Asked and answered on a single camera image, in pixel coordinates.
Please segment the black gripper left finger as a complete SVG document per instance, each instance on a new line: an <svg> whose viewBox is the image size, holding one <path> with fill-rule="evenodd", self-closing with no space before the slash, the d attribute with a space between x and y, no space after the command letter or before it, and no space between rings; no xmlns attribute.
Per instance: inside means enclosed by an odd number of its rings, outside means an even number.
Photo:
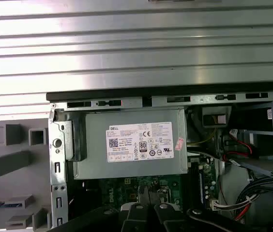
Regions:
<svg viewBox="0 0 273 232"><path fill-rule="evenodd" d="M53 232L147 232L150 193L147 186L138 189L138 202L125 203L118 211L102 206L51 229Z"/></svg>

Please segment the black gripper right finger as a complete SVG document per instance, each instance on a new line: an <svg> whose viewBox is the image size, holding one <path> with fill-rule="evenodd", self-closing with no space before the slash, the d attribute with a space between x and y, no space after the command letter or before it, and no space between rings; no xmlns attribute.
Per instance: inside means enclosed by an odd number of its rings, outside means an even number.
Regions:
<svg viewBox="0 0 273 232"><path fill-rule="evenodd" d="M160 201L160 191L150 192L151 232L273 232L273 226L258 227L241 224L214 211L203 208L202 187L193 186L192 190L183 189L188 199L183 208L169 202Z"/></svg>

